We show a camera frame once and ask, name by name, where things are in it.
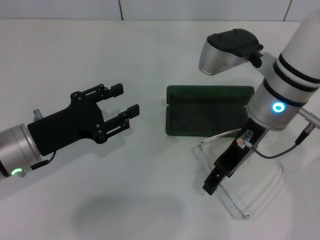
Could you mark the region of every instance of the clear plastic stand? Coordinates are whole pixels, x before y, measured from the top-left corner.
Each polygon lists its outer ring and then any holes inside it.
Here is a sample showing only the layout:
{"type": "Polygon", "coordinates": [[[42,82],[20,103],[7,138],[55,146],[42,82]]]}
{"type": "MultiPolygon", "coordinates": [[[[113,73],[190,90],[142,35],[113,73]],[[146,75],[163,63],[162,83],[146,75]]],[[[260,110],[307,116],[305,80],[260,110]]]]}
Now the clear plastic stand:
{"type": "MultiPolygon", "coordinates": [[[[224,132],[198,143],[205,174],[209,175],[214,162],[233,141],[228,135],[240,129],[224,132]]],[[[284,183],[283,166],[273,159],[253,154],[216,189],[217,196],[228,213],[236,220],[247,220],[260,215],[275,199],[284,183]]]]}

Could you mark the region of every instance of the cable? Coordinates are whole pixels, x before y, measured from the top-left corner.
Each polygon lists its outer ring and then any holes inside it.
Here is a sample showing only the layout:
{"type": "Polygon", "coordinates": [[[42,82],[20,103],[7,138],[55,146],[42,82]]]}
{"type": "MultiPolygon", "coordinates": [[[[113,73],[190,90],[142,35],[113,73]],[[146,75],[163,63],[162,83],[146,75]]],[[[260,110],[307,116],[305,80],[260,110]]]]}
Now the cable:
{"type": "Polygon", "coordinates": [[[56,153],[57,153],[57,151],[54,151],[54,152],[53,152],[53,155],[50,157],[50,159],[47,160],[47,161],[49,161],[49,163],[55,158],[56,153]]]}
{"type": "Polygon", "coordinates": [[[290,152],[291,150],[293,150],[293,149],[295,149],[296,148],[296,144],[295,145],[293,145],[292,147],[290,147],[289,149],[287,149],[287,150],[285,150],[285,151],[283,151],[283,152],[281,152],[281,153],[279,153],[279,154],[277,154],[277,155],[274,155],[274,156],[266,156],[266,155],[263,155],[261,152],[259,152],[256,148],[254,148],[253,146],[250,148],[250,149],[252,149],[256,154],[258,154],[260,157],[263,157],[263,158],[265,158],[265,159],[275,159],[275,158],[277,158],[277,157],[280,157],[280,156],[282,156],[282,155],[285,155],[285,154],[287,154],[288,152],[290,152]]]}
{"type": "Polygon", "coordinates": [[[32,170],[36,170],[36,169],[38,169],[38,168],[41,168],[41,167],[49,164],[49,163],[55,158],[56,153],[57,153],[57,151],[54,151],[54,152],[53,152],[53,155],[51,156],[51,158],[50,158],[49,160],[43,160],[43,161],[40,161],[40,162],[38,162],[38,163],[36,163],[36,164],[33,164],[33,165],[31,166],[31,169],[32,169],[32,170]]]}

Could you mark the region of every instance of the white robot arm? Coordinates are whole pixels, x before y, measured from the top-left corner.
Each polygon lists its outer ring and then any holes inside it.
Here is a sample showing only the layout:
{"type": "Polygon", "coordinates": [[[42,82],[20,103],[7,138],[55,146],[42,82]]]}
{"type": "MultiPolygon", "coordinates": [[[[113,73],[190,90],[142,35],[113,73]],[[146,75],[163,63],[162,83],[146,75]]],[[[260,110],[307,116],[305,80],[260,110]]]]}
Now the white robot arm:
{"type": "Polygon", "coordinates": [[[261,60],[264,57],[259,51],[263,46],[255,36],[244,31],[234,29],[209,36],[199,61],[199,69],[208,75],[215,75],[245,61],[252,62],[258,69],[264,68],[264,65],[272,66],[271,71],[260,71],[264,80],[246,106],[248,122],[217,159],[215,168],[204,182],[203,188],[210,195],[224,177],[230,177],[253,152],[266,158],[279,157],[299,145],[314,128],[320,128],[320,119],[303,109],[320,87],[320,9],[300,24],[278,59],[274,58],[276,60],[271,64],[261,60]],[[245,40],[239,36],[241,31],[246,35],[245,40]],[[302,115],[309,124],[292,148],[272,157],[257,151],[259,142],[269,130],[285,129],[297,114],[302,115]]]}

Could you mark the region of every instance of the led ring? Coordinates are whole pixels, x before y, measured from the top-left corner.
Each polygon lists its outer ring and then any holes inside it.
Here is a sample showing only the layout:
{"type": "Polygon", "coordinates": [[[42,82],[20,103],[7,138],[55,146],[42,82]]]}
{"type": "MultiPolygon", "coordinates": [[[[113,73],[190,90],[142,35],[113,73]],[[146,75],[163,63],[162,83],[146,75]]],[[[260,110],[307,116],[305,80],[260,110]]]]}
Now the led ring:
{"type": "Polygon", "coordinates": [[[275,111],[276,113],[281,113],[285,110],[285,105],[282,102],[276,102],[272,105],[272,109],[273,111],[275,111]]]}

